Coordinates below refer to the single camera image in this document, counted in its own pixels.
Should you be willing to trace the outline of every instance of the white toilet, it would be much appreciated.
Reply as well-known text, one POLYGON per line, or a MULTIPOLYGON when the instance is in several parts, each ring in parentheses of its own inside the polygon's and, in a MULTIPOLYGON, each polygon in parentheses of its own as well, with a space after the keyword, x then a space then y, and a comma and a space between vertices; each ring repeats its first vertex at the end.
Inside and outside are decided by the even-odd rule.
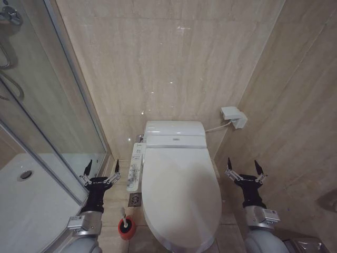
POLYGON ((219 184, 196 121, 148 121, 143 156, 145 220, 168 250, 203 252, 221 217, 219 184))

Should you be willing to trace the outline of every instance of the shower enclosure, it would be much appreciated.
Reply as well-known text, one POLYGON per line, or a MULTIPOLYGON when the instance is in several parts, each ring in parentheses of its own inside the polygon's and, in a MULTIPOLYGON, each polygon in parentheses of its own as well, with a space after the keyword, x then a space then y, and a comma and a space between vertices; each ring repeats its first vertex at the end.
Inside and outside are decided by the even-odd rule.
POLYGON ((113 159, 55 1, 0 3, 0 252, 42 252, 113 159))

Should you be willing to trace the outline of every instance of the toilet tank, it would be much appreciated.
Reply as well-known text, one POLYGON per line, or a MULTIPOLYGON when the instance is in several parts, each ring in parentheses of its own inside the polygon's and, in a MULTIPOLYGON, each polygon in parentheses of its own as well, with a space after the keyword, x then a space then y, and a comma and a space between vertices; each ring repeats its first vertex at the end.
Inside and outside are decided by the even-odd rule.
POLYGON ((206 148, 205 129, 199 121, 148 121, 144 142, 148 148, 206 148))

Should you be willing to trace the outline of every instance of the bidet seat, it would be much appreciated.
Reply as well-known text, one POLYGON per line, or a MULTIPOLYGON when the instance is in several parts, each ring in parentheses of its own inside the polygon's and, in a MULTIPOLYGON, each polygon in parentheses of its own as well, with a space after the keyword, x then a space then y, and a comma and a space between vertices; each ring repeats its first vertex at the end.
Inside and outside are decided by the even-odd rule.
POLYGON ((145 220, 164 247, 205 251, 221 217, 219 184, 207 148, 146 148, 142 201, 145 220))

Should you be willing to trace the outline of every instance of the shower drain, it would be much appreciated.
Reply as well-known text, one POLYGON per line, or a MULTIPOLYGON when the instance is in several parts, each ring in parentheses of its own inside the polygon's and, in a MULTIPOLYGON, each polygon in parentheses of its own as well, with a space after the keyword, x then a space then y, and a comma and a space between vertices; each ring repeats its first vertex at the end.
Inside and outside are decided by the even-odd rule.
POLYGON ((18 181, 24 181, 24 180, 27 180, 28 178, 30 178, 33 174, 33 171, 32 170, 27 170, 23 173, 21 173, 18 177, 17 177, 17 180, 18 181))
POLYGON ((128 199, 128 207, 140 207, 142 205, 142 194, 130 193, 130 197, 128 199))

